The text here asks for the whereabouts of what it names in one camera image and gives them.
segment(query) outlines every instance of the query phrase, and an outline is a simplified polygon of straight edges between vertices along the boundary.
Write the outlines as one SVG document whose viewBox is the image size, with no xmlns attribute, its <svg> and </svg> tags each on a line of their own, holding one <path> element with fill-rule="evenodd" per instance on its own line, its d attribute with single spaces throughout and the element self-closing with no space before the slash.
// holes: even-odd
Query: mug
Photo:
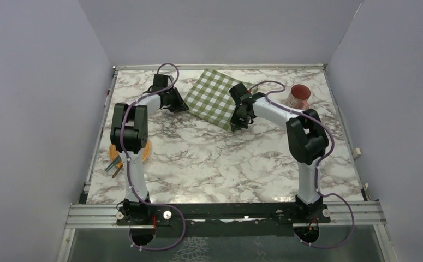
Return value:
<svg viewBox="0 0 423 262">
<path fill-rule="evenodd" d="M 308 98 L 311 96 L 311 90 L 305 85 L 294 85 L 290 89 L 286 105 L 303 111 L 309 109 Z"/>
</svg>

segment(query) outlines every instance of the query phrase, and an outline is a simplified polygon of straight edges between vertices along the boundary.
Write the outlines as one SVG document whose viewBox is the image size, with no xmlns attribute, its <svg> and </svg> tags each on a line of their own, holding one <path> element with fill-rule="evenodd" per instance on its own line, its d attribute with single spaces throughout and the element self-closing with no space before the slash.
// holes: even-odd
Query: brown utensil handle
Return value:
<svg viewBox="0 0 423 262">
<path fill-rule="evenodd" d="M 116 175 L 118 175 L 118 173 L 120 172 L 120 170 L 123 168 L 123 166 L 119 167 L 111 176 L 111 178 L 115 178 Z"/>
</svg>

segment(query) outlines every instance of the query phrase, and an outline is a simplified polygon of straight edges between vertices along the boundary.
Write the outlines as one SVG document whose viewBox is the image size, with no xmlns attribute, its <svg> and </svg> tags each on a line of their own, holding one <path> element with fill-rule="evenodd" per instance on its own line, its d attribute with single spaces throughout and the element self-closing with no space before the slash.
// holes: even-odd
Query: cloth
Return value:
<svg viewBox="0 0 423 262">
<path fill-rule="evenodd" d="M 230 131 L 235 102 L 229 90 L 239 83 L 243 83 L 247 88 L 252 86 L 216 70 L 205 69 L 184 99 L 189 106 L 188 112 Z M 257 89 L 252 89 L 252 93 L 256 93 Z"/>
</svg>

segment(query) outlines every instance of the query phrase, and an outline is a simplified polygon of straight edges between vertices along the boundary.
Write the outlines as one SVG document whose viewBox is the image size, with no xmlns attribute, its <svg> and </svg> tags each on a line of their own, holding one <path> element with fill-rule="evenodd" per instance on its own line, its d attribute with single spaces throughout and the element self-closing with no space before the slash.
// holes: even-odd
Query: mug handle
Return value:
<svg viewBox="0 0 423 262">
<path fill-rule="evenodd" d="M 309 109 L 309 103 L 307 101 L 301 101 L 301 104 L 303 105 L 301 110 L 306 111 Z"/>
</svg>

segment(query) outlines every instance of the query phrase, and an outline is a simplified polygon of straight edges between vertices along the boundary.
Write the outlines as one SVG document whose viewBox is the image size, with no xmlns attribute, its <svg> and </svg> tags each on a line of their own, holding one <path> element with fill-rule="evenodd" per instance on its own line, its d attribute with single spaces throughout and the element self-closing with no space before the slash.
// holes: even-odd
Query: marble tabletop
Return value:
<svg viewBox="0 0 423 262">
<path fill-rule="evenodd" d="M 335 150 L 321 165 L 321 189 L 347 200 L 362 200 L 354 163 L 339 123 L 322 70 L 219 70 L 244 82 L 276 80 L 304 84 L 311 89 L 309 103 L 335 137 Z M 182 70 L 175 85 L 182 97 L 202 70 Z M 120 71 L 94 164 L 88 204 L 118 203 L 126 188 L 124 172 L 111 178 L 110 127 L 115 103 L 131 103 L 152 84 L 154 71 Z M 175 77 L 175 71 L 163 71 Z M 277 85 L 262 85 L 267 93 Z M 272 94 L 282 102 L 288 91 Z M 144 173 L 154 203 L 237 203 L 294 201 L 298 188 L 296 160 L 290 155 L 285 131 L 262 118 L 248 129 L 227 132 L 187 112 L 154 112 L 148 120 L 152 143 Z M 325 201 L 338 201 L 335 197 Z"/>
</svg>

